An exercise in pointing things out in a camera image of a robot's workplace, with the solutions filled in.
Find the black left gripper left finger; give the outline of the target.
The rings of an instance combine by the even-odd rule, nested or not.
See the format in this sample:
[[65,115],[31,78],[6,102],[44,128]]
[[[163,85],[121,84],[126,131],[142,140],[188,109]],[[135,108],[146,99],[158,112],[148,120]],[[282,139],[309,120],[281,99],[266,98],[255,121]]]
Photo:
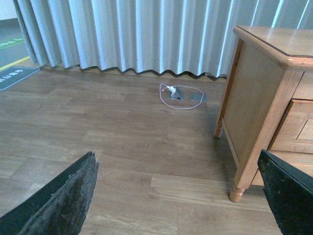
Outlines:
[[2,235],[77,235],[92,201],[99,163],[87,152],[0,218]]

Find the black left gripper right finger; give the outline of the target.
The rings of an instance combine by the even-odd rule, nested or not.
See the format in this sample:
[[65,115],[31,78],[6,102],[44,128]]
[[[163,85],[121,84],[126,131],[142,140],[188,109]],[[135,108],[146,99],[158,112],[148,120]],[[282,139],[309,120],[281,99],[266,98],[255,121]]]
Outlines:
[[313,189],[291,182],[265,186],[264,193],[282,234],[313,233]]

